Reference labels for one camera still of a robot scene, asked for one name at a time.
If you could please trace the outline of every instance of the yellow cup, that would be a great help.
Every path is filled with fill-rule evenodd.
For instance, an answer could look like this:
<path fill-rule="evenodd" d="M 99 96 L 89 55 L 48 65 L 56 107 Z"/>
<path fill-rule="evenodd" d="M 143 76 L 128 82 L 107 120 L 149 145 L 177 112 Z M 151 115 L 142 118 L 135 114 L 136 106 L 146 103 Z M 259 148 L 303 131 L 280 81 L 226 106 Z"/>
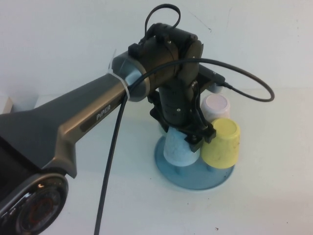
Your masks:
<path fill-rule="evenodd" d="M 237 123 L 227 118 L 216 119 L 212 124 L 216 137 L 211 143 L 204 142 L 201 157 L 212 167 L 230 168 L 238 161 L 240 128 Z"/>

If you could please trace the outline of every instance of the robotic arm link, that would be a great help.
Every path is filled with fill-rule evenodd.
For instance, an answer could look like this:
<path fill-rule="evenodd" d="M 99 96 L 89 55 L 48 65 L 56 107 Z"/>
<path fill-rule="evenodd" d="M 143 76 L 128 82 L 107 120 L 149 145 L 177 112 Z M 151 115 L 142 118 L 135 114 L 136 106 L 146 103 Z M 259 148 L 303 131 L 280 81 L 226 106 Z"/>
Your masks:
<path fill-rule="evenodd" d="M 202 51 L 196 35 L 157 23 L 113 59 L 112 70 L 131 87 L 156 67 L 201 58 Z M 151 116 L 165 131 L 171 126 L 185 133 L 195 152 L 215 137 L 200 110 L 200 94 L 217 93 L 224 82 L 199 63 L 177 63 L 146 77 L 130 100 L 147 97 L 154 105 Z M 65 175 L 77 174 L 75 143 L 125 95 L 123 83 L 108 73 L 34 110 L 0 115 L 0 234 L 37 235 L 56 219 L 67 197 Z"/>

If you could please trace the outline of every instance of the blue base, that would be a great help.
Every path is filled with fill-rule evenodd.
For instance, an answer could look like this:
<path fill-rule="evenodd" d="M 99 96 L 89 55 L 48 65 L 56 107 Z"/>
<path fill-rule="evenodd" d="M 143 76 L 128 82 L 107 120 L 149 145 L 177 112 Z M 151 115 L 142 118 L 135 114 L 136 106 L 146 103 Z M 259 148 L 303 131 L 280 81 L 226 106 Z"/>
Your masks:
<path fill-rule="evenodd" d="M 155 149 L 156 165 L 169 181 L 180 187 L 194 190 L 214 188 L 227 180 L 234 169 L 234 166 L 228 169 L 211 167 L 201 157 L 189 166 L 174 166 L 164 158 L 164 144 L 165 137 L 161 137 Z"/>

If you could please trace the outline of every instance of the zip tie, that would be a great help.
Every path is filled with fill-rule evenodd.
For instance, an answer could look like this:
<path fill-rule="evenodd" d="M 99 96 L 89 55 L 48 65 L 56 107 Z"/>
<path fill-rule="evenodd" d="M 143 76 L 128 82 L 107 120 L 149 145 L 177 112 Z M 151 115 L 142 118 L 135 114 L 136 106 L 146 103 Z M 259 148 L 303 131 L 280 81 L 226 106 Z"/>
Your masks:
<path fill-rule="evenodd" d="M 127 100 L 129 100 L 131 98 L 131 95 L 130 95 L 129 90 L 128 90 L 128 85 L 126 84 L 125 80 L 123 78 L 121 78 L 120 76 L 118 76 L 117 74 L 115 74 L 113 72 L 113 69 L 112 69 L 112 63 L 113 63 L 113 59 L 115 57 L 115 53 L 116 53 L 116 49 L 114 50 L 112 59 L 110 61 L 108 73 L 113 75 L 114 77 L 116 77 L 118 80 L 121 81 L 121 83 L 123 84 L 123 87 L 125 88 L 126 94 L 127 94 Z"/>

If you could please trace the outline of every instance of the white table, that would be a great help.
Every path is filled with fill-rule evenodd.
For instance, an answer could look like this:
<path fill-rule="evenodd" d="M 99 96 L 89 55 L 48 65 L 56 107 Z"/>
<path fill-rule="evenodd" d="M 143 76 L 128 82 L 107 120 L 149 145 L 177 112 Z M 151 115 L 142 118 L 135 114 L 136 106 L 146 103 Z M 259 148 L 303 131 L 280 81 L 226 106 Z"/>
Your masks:
<path fill-rule="evenodd" d="M 263 91 L 250 91 L 253 95 Z M 312 235 L 313 89 L 275 90 L 272 103 L 224 91 L 241 127 L 240 159 L 221 186 L 194 192 L 158 171 L 161 137 L 146 100 L 127 104 L 112 164 L 102 235 Z M 56 96 L 42 96 L 40 106 Z M 117 110 L 76 145 L 78 175 L 44 235 L 91 235 Z"/>

